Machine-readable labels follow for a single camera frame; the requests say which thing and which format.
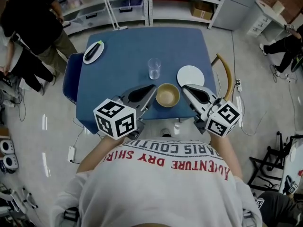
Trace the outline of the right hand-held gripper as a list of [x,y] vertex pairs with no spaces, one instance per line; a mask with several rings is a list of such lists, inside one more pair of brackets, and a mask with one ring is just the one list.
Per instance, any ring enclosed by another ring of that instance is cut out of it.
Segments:
[[201,134],[208,131],[218,137],[226,137],[241,118],[241,113],[231,101],[221,97],[216,99],[216,95],[206,87],[187,84],[182,87],[182,95],[190,108],[201,114],[194,121]]

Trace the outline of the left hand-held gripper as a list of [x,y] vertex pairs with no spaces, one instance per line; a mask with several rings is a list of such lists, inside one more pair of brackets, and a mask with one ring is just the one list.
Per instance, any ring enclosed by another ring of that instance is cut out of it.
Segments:
[[157,87],[150,84],[131,88],[113,99],[105,99],[93,110],[93,133],[102,133],[114,140],[124,136],[137,139],[145,127],[143,114],[149,109],[156,91]]

